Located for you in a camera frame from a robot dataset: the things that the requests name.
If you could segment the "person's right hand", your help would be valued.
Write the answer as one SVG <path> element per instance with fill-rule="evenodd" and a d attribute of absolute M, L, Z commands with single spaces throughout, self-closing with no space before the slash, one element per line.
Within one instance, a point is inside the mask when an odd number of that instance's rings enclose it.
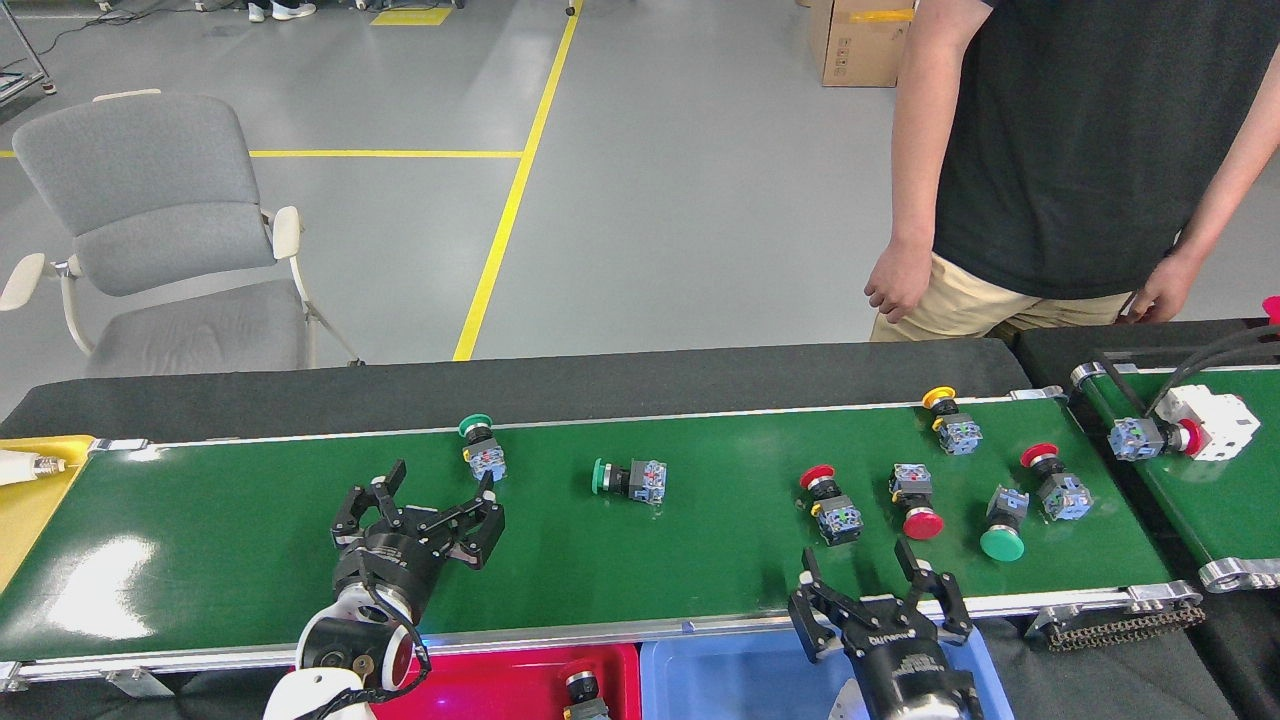
<path fill-rule="evenodd" d="M 896 324 L 918 306 L 931 282 L 932 255 L 932 238 L 890 240 L 863 291 L 881 319 Z"/>

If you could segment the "person's left hand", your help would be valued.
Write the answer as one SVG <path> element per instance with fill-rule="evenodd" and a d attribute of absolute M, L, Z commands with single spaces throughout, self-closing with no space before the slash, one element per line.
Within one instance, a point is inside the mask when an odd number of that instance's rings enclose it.
<path fill-rule="evenodd" d="M 1183 309 L 1203 264 L 1203 258 L 1187 252 L 1162 259 L 1117 320 L 1126 324 L 1170 322 Z"/>

